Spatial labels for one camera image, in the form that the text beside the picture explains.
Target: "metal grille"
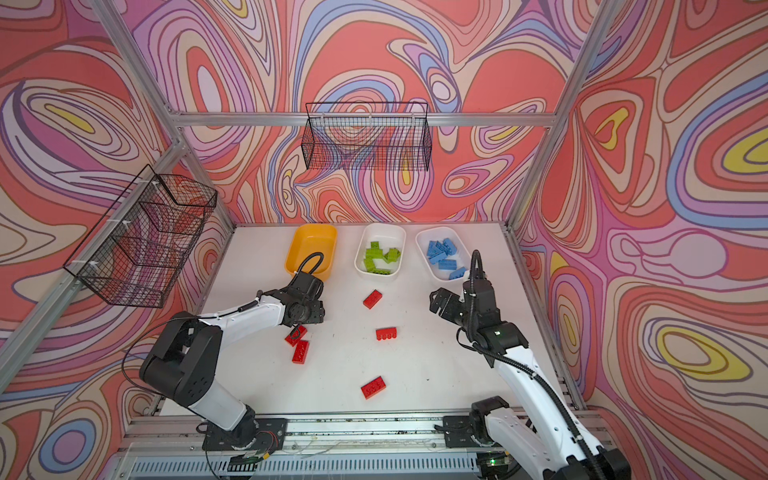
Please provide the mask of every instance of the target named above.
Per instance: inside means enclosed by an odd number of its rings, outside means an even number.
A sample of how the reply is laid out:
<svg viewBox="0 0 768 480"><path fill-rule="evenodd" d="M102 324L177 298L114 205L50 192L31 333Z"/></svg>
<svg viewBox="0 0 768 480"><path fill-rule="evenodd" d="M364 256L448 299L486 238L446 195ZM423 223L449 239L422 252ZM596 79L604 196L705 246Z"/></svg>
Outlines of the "metal grille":
<svg viewBox="0 0 768 480"><path fill-rule="evenodd" d="M361 455L272 455L257 465L230 465L229 459L210 457L217 475L349 475L406 473L477 473L477 455L467 452L400 453ZM210 470L205 458L165 457L138 458L129 478L207 476Z"/></svg>
<svg viewBox="0 0 768 480"><path fill-rule="evenodd" d="M155 174L84 266L65 268L111 305L161 308L216 201L213 188Z"/></svg>
<svg viewBox="0 0 768 480"><path fill-rule="evenodd" d="M306 109L307 170L429 170L426 103L319 102Z"/></svg>

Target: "blue lego brick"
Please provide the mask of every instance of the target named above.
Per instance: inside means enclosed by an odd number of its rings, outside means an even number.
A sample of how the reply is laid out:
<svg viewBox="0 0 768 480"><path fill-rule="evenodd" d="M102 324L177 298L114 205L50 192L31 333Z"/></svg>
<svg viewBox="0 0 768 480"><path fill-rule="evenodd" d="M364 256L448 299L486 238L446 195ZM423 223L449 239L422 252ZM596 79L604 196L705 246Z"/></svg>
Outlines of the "blue lego brick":
<svg viewBox="0 0 768 480"><path fill-rule="evenodd" d="M438 253L437 255L435 255L435 256L433 256L433 257L430 257L430 258L429 258L429 262L430 262L432 265L434 265L435 263L439 262L440 260L445 260L445 258L446 258L447 256L448 256L448 255L446 255L446 254L445 254L445 252L440 252L440 253Z"/></svg>
<svg viewBox="0 0 768 480"><path fill-rule="evenodd" d="M448 275L448 280L453 280L455 278L462 278L464 276L464 272L466 272L466 271L467 271L467 269L462 267L462 268L456 270L455 272L451 272L451 274Z"/></svg>
<svg viewBox="0 0 768 480"><path fill-rule="evenodd" d="M456 260L440 260L437 267L440 270L456 270Z"/></svg>
<svg viewBox="0 0 768 480"><path fill-rule="evenodd" d="M427 257L433 257L442 252L442 249L438 247L438 242L434 240L429 241L429 247L427 248Z"/></svg>
<svg viewBox="0 0 768 480"><path fill-rule="evenodd" d="M456 255L456 252L458 249L456 248L456 245L453 244L450 238L446 238L442 241L442 245L444 248L446 248L445 252L448 255Z"/></svg>

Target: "cable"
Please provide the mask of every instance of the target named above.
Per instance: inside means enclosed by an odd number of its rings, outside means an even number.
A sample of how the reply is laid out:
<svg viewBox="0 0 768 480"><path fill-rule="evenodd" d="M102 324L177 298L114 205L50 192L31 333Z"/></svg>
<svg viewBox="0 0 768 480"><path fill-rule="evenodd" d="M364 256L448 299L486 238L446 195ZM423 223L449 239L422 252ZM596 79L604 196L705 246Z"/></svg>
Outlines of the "cable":
<svg viewBox="0 0 768 480"><path fill-rule="evenodd" d="M312 259L312 258L314 258L314 257L320 257L320 260L319 260L317 263L315 263L315 266L313 266L313 267L312 267L312 269L310 270L310 275L311 275L311 274L313 274L313 273L315 273L315 270L317 270L317 267L318 267L318 266L320 266L320 264L321 264L321 263L323 262L323 260L325 260L325 258L326 258L326 256L325 256L325 255L323 255L323 252L315 252L315 253L310 253L310 254L307 256L307 258L305 258L305 259L304 259L304 261L301 263L301 265L299 265L299 269L298 269L297 271L299 271L299 272L303 272L303 271L304 271L304 266L306 265L306 263L307 263L307 262L309 262L309 261L310 261L310 259Z"/></svg>
<svg viewBox="0 0 768 480"><path fill-rule="evenodd" d="M482 270L482 260L480 259L480 250L472 252L472 259L469 262L469 309L467 315L466 333L470 343L475 342L477 333L477 319L475 317L475 279L478 277L478 267L481 275L485 275Z"/></svg>
<svg viewBox="0 0 768 480"><path fill-rule="evenodd" d="M210 464L210 460L208 459L208 451L204 450L204 452L205 452L205 462L208 464L208 469L210 470L210 473L214 477L216 477L216 480L221 480L221 477L219 475L217 475L216 472L214 472L214 467L212 467L211 464Z"/></svg>
<svg viewBox="0 0 768 480"><path fill-rule="evenodd" d="M158 329L158 328L162 327L163 325L167 325L168 323L171 323L171 322L173 322L174 320L191 320L191 319L197 319L197 318L198 318L198 317L196 317L196 316L188 316L188 317L181 317L181 318L172 318L172 319L170 319L170 320L166 320L166 321L164 321L164 322L158 323L157 325L153 326L152 328L150 328L150 329L149 329L149 330L147 330L146 332L142 333L142 334L141 334L141 336L139 336L139 338L137 338L137 339L136 339L136 340L135 340L135 341L134 341L134 342L131 344L131 346L129 346L129 347L128 347L128 348L125 350L125 355L123 356L123 361L122 361L122 362L120 362L120 370L123 372L123 376L124 376L124 377L125 377L125 379L128 381L128 383L130 383L131 385L135 386L136 388L139 388L139 389L142 389L142 390L144 390L145 392L149 392L149 393L152 393L152 394L155 394L155 395L159 395L159 396L165 396L165 395L163 395L162 393L160 393L160 392L158 392L158 391L156 391L156 390L153 390L153 389L148 389L147 387L143 387L143 386L139 385L138 383L134 382L133 380L131 380L131 379L128 377L128 374L125 372L125 362L126 362L126 360L128 359L128 353L130 353L130 352L131 352L131 350L132 350L132 349L133 349L133 348L136 346L136 344L137 344L137 343L139 343L141 340L145 339L145 338L147 337L147 335L149 335L149 334L150 334L150 333L151 333L153 330L155 330L155 329Z"/></svg>

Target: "black wire basket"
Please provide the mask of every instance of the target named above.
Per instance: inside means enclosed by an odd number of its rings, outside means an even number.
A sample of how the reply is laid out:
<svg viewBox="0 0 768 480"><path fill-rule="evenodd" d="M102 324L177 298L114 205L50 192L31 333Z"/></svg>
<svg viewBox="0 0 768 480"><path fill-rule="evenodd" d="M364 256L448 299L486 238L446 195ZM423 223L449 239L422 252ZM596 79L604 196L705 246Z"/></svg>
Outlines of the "black wire basket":
<svg viewBox="0 0 768 480"><path fill-rule="evenodd" d="M424 102L306 104L307 170L429 170L432 133Z"/></svg>
<svg viewBox="0 0 768 480"><path fill-rule="evenodd" d="M110 305L161 308L216 202L207 185L155 174L82 268L65 269Z"/></svg>

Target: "swirly pattern wall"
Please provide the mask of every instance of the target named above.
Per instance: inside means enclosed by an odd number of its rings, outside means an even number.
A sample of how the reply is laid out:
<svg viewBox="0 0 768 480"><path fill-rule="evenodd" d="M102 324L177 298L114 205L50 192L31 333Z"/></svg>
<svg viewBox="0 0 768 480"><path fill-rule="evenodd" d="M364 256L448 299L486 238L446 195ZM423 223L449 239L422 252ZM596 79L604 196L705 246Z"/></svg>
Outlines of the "swirly pattern wall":
<svg viewBox="0 0 768 480"><path fill-rule="evenodd" d="M592 2L205 2L123 18L178 111L303 111L422 100L431 111L553 111ZM542 129L433 129L424 172L305 172L301 129L191 127L236 223L505 220Z"/></svg>
<svg viewBox="0 0 768 480"><path fill-rule="evenodd" d="M627 2L515 231L635 478L766 478L768 5Z"/></svg>
<svg viewBox="0 0 768 480"><path fill-rule="evenodd" d="M235 223L504 220L541 127L460 127L429 171L306 170L298 127L188 127Z"/></svg>
<svg viewBox="0 0 768 480"><path fill-rule="evenodd" d="M168 139L85 0L2 2L0 45L2 343ZM0 395L1 479L97 477L150 400L121 375L124 349L199 303L225 232L212 217L164 310L77 296ZM132 352L134 378L152 342Z"/></svg>

